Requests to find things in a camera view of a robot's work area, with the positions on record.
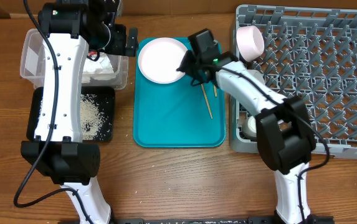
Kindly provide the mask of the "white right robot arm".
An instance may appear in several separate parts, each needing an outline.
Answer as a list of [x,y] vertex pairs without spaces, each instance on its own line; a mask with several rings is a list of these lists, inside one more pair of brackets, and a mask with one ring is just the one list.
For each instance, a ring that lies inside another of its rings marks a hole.
[[204,62],[188,50],[178,70],[199,83],[213,82],[255,118],[259,155],[275,176],[275,221],[311,223],[306,178],[308,171],[316,169],[310,166],[310,159],[315,139],[321,135],[312,128],[303,100],[287,98],[266,87],[230,52]]

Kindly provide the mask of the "small grey rice bowl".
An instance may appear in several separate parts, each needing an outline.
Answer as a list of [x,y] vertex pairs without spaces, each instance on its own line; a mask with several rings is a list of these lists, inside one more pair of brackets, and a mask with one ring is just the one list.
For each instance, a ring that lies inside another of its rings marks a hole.
[[264,75],[261,74],[258,70],[248,70],[248,72],[256,78],[259,82],[265,85]]

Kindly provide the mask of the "wooden chopstick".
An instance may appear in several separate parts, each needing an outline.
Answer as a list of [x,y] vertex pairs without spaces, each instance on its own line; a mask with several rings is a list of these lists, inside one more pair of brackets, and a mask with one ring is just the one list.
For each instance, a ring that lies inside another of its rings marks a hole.
[[214,96],[217,98],[217,88],[215,85],[213,85],[213,89],[214,89]]
[[205,99],[205,102],[206,102],[206,106],[207,106],[210,118],[213,119],[211,107],[209,105],[209,100],[208,100],[207,93],[206,93],[206,90],[205,90],[205,87],[204,87],[203,84],[201,84],[201,88],[202,88],[202,92],[203,92],[203,95],[204,95],[204,99]]

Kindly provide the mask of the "red snack wrapper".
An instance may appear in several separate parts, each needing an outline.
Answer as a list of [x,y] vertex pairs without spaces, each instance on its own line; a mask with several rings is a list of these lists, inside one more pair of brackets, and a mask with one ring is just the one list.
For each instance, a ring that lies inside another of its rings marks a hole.
[[99,52],[89,52],[87,58],[91,61],[96,62],[100,58]]

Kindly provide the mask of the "white bowl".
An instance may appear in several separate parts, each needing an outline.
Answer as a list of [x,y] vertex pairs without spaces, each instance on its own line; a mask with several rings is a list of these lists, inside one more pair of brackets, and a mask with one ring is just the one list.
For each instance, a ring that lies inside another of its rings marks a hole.
[[239,53],[246,62],[255,60],[264,52],[264,39],[256,26],[238,28],[236,42]]

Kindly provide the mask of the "white paper cup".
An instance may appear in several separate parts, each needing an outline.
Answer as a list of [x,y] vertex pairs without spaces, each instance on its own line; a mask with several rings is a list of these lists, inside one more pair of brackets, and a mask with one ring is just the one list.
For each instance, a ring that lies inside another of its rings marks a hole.
[[249,116],[242,123],[242,134],[246,139],[257,140],[256,120],[253,116]]

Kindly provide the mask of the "large white plate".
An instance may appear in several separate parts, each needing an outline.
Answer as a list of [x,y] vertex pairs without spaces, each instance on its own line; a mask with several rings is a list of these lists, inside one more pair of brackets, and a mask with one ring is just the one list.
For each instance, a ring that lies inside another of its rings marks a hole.
[[151,82],[170,84],[184,76],[178,71],[188,48],[180,41],[161,37],[145,44],[138,56],[140,72]]

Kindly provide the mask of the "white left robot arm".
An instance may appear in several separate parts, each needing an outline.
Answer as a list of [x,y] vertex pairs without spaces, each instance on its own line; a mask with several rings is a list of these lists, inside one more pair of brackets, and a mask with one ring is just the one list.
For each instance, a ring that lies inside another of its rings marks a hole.
[[82,74],[90,51],[134,57],[137,28],[116,24],[123,4],[113,0],[45,3],[31,21],[43,39],[45,80],[34,138],[21,155],[31,171],[51,178],[70,197],[80,223],[114,223],[97,174],[100,149],[83,142]]

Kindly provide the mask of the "white napkin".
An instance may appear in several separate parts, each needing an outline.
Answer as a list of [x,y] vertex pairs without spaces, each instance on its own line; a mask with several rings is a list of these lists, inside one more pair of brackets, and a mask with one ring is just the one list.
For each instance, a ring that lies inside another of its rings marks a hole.
[[116,77],[114,67],[109,59],[108,55],[100,52],[100,58],[94,62],[86,58],[82,83],[90,83],[91,79],[94,80],[111,80]]

